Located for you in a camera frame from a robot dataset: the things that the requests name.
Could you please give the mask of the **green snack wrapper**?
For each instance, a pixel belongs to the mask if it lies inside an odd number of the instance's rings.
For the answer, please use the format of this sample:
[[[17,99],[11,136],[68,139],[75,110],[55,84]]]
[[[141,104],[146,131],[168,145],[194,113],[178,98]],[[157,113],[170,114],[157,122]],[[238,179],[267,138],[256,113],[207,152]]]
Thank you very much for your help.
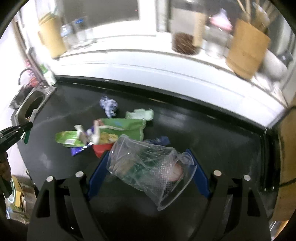
[[[79,140],[79,132],[64,131],[55,134],[55,141],[65,147],[83,147],[85,144]]]

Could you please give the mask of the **purple foil wrapper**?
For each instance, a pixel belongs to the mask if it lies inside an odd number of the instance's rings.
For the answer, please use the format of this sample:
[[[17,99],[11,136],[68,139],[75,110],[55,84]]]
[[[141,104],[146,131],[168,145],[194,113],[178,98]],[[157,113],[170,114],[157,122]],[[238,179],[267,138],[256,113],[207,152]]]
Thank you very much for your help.
[[[92,142],[92,135],[93,135],[93,131],[94,131],[94,127],[90,127],[88,130],[86,130],[86,136],[89,138],[89,142],[87,143],[87,145],[84,145],[83,147],[71,147],[70,151],[71,151],[71,156],[77,156],[78,154],[80,154],[81,152],[83,152],[84,150],[88,149],[89,147],[91,147],[93,145]]]

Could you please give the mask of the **red plastic cup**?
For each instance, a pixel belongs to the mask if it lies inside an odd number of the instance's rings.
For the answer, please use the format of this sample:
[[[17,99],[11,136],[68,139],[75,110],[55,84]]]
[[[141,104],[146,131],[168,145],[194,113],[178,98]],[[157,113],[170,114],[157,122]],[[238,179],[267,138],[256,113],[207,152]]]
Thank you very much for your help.
[[[105,151],[111,150],[113,144],[92,145],[93,151],[97,158],[100,158]]]

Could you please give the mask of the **clear plastic cup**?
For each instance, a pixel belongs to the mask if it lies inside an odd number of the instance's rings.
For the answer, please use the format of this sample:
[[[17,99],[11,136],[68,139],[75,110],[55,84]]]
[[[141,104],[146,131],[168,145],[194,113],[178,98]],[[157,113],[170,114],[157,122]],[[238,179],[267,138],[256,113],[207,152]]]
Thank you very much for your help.
[[[127,135],[121,135],[111,148],[106,167],[127,185],[144,192],[159,211],[178,198],[197,170],[190,154]]]

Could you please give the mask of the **yellow green sponge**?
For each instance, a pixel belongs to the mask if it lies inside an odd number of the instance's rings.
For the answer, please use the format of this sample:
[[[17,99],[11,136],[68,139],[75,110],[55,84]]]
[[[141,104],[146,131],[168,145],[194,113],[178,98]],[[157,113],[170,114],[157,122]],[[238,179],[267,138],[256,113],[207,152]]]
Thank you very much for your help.
[[[126,135],[136,141],[142,141],[144,139],[145,120],[126,118],[101,118],[98,120],[104,123],[100,132],[108,133],[108,144],[115,143],[121,135]]]

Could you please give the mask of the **blue white paper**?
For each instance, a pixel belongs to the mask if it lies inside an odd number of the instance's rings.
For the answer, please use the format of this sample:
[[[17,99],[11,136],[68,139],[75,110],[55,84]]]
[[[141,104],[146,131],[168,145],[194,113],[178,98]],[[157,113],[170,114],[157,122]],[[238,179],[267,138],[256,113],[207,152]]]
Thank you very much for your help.
[[[103,96],[99,104],[102,109],[104,109],[105,114],[108,118],[112,118],[116,116],[116,111],[118,108],[118,102],[115,101],[114,99],[109,99],[107,96]]]

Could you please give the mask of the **green carton box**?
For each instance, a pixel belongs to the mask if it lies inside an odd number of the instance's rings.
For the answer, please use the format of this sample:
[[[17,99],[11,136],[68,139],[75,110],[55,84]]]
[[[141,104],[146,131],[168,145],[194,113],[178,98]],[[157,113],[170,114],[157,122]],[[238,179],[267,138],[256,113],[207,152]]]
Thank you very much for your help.
[[[146,120],[152,121],[154,118],[154,111],[152,109],[135,109],[133,112],[127,111],[125,113],[126,119],[134,119],[134,120]]]

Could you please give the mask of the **steel sink basin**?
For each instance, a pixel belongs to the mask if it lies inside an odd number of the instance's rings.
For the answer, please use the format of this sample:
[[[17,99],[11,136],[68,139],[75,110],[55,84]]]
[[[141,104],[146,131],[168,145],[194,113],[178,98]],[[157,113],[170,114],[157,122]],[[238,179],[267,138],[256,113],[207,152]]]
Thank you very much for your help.
[[[33,110],[36,109],[37,113],[39,113],[55,91],[56,87],[54,86],[35,87],[25,98],[17,111],[12,115],[12,124],[17,126],[28,122]]]

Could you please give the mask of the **green cap soap bottle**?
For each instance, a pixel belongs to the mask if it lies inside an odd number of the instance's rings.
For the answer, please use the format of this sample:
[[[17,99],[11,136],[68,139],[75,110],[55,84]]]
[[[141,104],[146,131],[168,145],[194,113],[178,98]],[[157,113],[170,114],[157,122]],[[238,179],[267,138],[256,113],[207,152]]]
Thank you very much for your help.
[[[53,75],[53,72],[44,64],[40,65],[40,69],[48,85],[55,85],[57,81],[55,76]]]

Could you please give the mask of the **chrome faucet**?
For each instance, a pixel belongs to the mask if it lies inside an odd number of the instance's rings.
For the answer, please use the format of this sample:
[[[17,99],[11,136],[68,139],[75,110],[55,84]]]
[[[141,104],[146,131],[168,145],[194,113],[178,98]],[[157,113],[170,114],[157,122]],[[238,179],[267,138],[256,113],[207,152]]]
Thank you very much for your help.
[[[38,86],[46,87],[48,84],[44,80],[43,75],[32,67],[27,67],[20,72],[17,81],[18,86],[35,88]]]

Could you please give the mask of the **tan thermos jug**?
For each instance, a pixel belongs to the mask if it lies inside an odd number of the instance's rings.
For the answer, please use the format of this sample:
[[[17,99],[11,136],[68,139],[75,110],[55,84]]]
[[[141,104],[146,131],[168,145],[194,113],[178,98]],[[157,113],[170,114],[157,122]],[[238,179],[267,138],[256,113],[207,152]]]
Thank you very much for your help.
[[[61,21],[57,15],[47,13],[39,20],[40,38],[52,59],[59,58],[67,49],[61,37]]]

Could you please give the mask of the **blue cap baby bottle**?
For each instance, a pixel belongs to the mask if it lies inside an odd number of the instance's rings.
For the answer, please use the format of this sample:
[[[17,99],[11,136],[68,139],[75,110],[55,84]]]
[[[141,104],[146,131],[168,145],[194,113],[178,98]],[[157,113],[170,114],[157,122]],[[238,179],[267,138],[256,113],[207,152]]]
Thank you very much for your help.
[[[62,25],[60,29],[61,38],[68,50],[72,49],[73,43],[73,30],[70,24]]]

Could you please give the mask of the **bamboo utensil holder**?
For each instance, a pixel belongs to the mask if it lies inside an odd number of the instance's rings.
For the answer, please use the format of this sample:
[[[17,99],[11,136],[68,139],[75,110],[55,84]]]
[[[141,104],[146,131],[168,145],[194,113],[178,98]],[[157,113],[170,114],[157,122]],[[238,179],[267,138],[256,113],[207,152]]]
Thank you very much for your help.
[[[227,66],[239,77],[250,80],[259,69],[270,42],[268,35],[238,19],[226,57]]]

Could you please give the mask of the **pink cap baby bottle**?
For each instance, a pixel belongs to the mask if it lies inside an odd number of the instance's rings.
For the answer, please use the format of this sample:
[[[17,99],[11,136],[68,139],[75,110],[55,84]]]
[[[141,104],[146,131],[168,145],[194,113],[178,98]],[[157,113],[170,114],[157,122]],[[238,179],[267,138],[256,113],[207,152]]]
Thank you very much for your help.
[[[223,8],[210,19],[210,25],[206,38],[206,53],[209,56],[223,56],[227,47],[232,25],[227,17],[227,11]]]

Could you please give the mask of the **glass jar with beans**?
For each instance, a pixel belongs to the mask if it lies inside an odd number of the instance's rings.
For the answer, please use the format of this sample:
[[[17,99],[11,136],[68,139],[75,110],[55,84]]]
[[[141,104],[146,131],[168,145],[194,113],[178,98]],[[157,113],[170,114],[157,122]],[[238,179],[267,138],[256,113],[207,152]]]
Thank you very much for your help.
[[[204,1],[174,1],[171,13],[173,51],[185,55],[200,51],[207,16]]]

